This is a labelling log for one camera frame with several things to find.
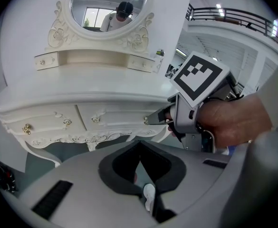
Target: human hand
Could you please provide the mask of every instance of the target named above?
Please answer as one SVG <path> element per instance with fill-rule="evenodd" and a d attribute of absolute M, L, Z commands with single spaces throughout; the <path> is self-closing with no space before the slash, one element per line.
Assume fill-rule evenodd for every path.
<path fill-rule="evenodd" d="M 272 127 L 257 94 L 233 102 L 210 101 L 200 108 L 197 121 L 214 134 L 216 148 L 254 140 Z"/>

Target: railing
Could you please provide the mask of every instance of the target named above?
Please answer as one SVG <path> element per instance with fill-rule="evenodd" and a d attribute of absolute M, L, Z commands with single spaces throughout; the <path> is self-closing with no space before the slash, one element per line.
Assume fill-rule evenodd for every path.
<path fill-rule="evenodd" d="M 278 43 L 278 31 L 276 36 L 272 36 L 273 22 L 259 15 L 242 11 L 239 9 L 220 8 L 223 13 L 220 14 L 219 8 L 193 8 L 189 4 L 186 19 L 190 20 L 215 20 L 220 22 L 232 23 L 235 25 L 245 26 L 253 31 L 258 31 L 264 36 Z"/>

